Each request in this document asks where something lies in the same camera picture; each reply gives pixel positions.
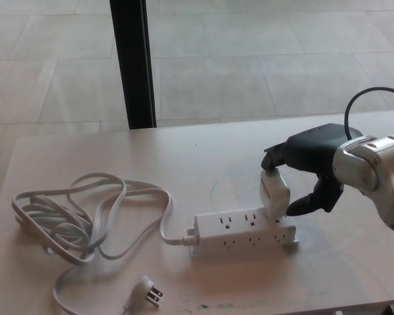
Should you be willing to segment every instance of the electrical outlet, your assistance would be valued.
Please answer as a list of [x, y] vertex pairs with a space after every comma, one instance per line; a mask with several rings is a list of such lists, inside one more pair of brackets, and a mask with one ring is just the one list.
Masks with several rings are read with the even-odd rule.
[[197, 215], [187, 233], [198, 237], [193, 256], [223, 255], [294, 243], [296, 227], [289, 218], [269, 220], [258, 208]]

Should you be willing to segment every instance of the gray floor tile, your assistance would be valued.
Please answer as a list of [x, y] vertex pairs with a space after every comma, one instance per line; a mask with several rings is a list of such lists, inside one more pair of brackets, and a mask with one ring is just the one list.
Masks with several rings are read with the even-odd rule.
[[58, 62], [40, 121], [111, 121], [126, 116], [117, 60]]
[[0, 61], [0, 123], [39, 118], [55, 60]]
[[99, 131], [106, 133], [106, 132], [112, 132], [112, 133], [118, 133], [121, 131], [127, 131], [130, 130], [128, 127], [128, 121], [101, 121], [100, 126], [99, 126]]
[[115, 42], [115, 36], [114, 36], [113, 41], [112, 41], [111, 59], [118, 59], [117, 44]]
[[256, 57], [161, 59], [162, 119], [273, 116]]
[[241, 0], [243, 12], [315, 12], [317, 0]]
[[0, 191], [3, 185], [7, 167], [9, 166], [14, 145], [19, 137], [30, 135], [76, 135], [92, 133], [99, 129], [99, 123], [46, 123], [0, 125]]
[[0, 16], [0, 60], [9, 59], [27, 21], [27, 16]]
[[201, 15], [151, 14], [148, 22], [152, 57], [207, 55]]
[[239, 0], [160, 0], [160, 13], [235, 13]]
[[289, 20], [307, 53], [394, 51], [364, 12], [294, 13]]
[[[373, 86], [394, 88], [394, 52], [355, 54], [361, 66], [371, 78]], [[394, 94], [382, 93], [391, 108], [394, 108]]]
[[0, 0], [0, 15], [72, 14], [77, 0]]
[[176, 127], [188, 125], [206, 125], [209, 123], [221, 123], [220, 118], [200, 118], [200, 119], [163, 119], [157, 121], [158, 127]]
[[302, 53], [290, 24], [279, 14], [204, 16], [212, 56]]
[[17, 43], [15, 59], [109, 58], [110, 15], [31, 16]]
[[[355, 93], [372, 86], [352, 54], [261, 57], [279, 115], [342, 113]], [[379, 96], [364, 95], [353, 111], [387, 110]]]
[[147, 13], [159, 13], [159, 0], [146, 0]]
[[109, 0], [79, 0], [76, 14], [111, 14]]
[[394, 11], [369, 12], [371, 20], [394, 45]]
[[324, 11], [394, 10], [392, 0], [317, 0]]

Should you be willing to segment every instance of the white power strip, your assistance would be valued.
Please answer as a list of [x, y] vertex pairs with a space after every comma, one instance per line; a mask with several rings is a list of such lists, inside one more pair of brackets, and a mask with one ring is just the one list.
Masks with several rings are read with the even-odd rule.
[[294, 243], [296, 227], [290, 218], [269, 220], [266, 209], [258, 208], [196, 215], [187, 234], [198, 239], [190, 246], [191, 256], [200, 257]]

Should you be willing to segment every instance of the white table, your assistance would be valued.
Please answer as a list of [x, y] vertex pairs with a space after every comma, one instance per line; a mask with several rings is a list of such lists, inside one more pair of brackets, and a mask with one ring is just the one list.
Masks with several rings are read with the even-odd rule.
[[[10, 208], [17, 192], [67, 187], [94, 171], [152, 182], [175, 198], [168, 235], [183, 236], [196, 213], [260, 206], [264, 148], [328, 122], [340, 123], [342, 116], [19, 141], [0, 197], [0, 315], [57, 314], [51, 288], [68, 267], [19, 232]], [[394, 134], [394, 112], [352, 115], [351, 124], [364, 134]], [[283, 173], [293, 199], [312, 190], [313, 175], [285, 168]], [[122, 211], [109, 246], [128, 242], [158, 215], [157, 206]], [[158, 314], [166, 315], [313, 314], [394, 302], [394, 232], [358, 191], [346, 188], [331, 214], [318, 211], [300, 217], [296, 226], [297, 251], [207, 261], [192, 261], [187, 248], [168, 246], [153, 233], [121, 271], [111, 272], [119, 263], [98, 261], [90, 269], [99, 270], [99, 280], [89, 279], [85, 271], [84, 281], [70, 285], [64, 297], [83, 314], [116, 315], [133, 282], [147, 274], [165, 294]]]

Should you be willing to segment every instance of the white plug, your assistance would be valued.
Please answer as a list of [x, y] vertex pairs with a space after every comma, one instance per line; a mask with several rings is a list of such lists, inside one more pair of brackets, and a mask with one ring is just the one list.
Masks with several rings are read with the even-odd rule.
[[155, 288], [155, 284], [146, 275], [142, 276], [132, 288], [130, 297], [124, 304], [123, 315], [137, 312], [144, 301], [159, 307], [159, 301], [163, 294]]

